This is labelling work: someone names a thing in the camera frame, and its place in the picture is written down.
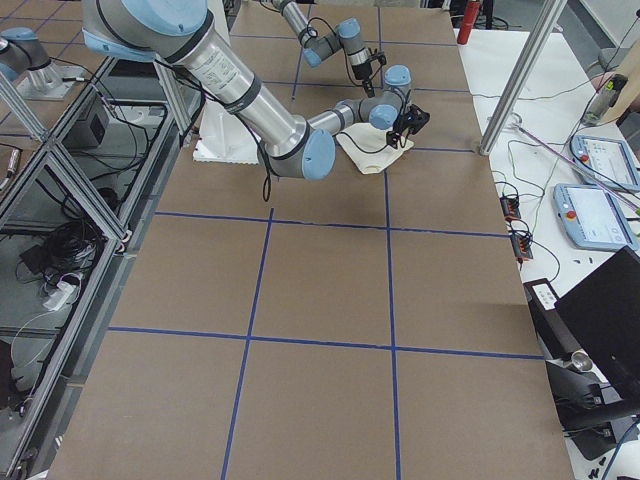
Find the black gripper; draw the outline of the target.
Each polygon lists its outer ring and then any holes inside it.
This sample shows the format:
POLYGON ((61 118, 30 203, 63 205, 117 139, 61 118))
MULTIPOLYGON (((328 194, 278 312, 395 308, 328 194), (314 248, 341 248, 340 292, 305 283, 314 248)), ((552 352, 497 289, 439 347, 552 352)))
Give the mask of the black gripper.
POLYGON ((355 76, 355 79, 361 83, 368 98, 375 96, 375 88, 372 83, 373 70, 371 67, 371 60, 369 58, 348 58, 349 65, 355 76))
POLYGON ((428 112, 415 104, 409 105, 396 118, 392 130, 386 132, 386 144, 393 149, 402 147, 404 134, 416 135, 429 121, 428 112))

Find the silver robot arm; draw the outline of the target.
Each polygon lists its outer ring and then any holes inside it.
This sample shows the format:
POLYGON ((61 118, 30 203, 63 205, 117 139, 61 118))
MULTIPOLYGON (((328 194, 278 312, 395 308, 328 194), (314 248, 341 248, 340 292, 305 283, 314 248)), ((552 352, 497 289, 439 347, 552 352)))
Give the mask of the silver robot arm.
POLYGON ((375 96, 373 79, 376 72, 372 64, 386 64, 383 52, 368 47, 361 35, 356 18, 349 18, 332 27, 319 17, 308 18, 295 1, 270 1, 274 9, 286 20, 297 35, 302 54, 311 68, 341 52, 345 58, 347 74, 354 85, 359 85, 369 98, 375 96))
POLYGON ((213 12, 204 1, 85 1, 82 4, 86 46, 97 53, 134 62, 162 59, 178 65, 200 83, 203 93, 251 130, 258 161, 269 176, 320 180, 334 165, 334 138, 357 123, 385 132, 384 149, 399 147, 404 135, 418 133, 430 116, 410 99, 411 74, 393 65, 376 93, 371 64, 384 63, 381 51, 366 46, 357 19, 339 23, 319 36, 294 1, 276 1, 315 67, 337 52, 367 96, 347 99, 311 119, 291 114, 231 49, 215 29, 213 12))

